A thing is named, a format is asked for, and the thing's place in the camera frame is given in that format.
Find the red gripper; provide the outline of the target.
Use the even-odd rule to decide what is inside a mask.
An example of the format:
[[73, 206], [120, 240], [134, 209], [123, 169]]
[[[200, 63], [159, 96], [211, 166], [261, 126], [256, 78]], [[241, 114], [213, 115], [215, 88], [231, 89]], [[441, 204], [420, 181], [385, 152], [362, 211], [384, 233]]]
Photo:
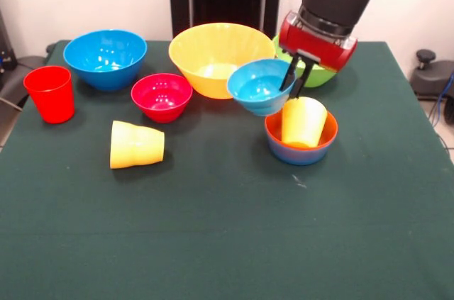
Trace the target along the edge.
[[[303, 24], [297, 12], [290, 11], [279, 31], [279, 46], [293, 57], [279, 90], [284, 91], [293, 84], [298, 55], [309, 58], [327, 70], [338, 72], [345, 67], [357, 45], [358, 39], [351, 35], [335, 39], [315, 32]], [[312, 69], [313, 63], [306, 62], [302, 75], [295, 80], [290, 91], [290, 99], [299, 98]]]

